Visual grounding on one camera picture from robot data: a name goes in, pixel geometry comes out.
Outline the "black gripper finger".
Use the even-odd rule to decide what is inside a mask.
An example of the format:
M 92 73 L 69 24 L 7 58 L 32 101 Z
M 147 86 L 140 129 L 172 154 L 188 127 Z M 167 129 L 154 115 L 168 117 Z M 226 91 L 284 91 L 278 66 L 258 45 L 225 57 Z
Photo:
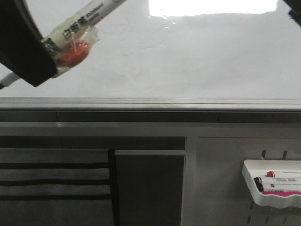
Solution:
M 286 5 L 290 8 L 288 12 L 291 19 L 297 23 L 299 26 L 301 25 L 301 0 L 283 0 Z
M 0 63 L 34 87 L 57 74 L 24 0 L 0 2 Z

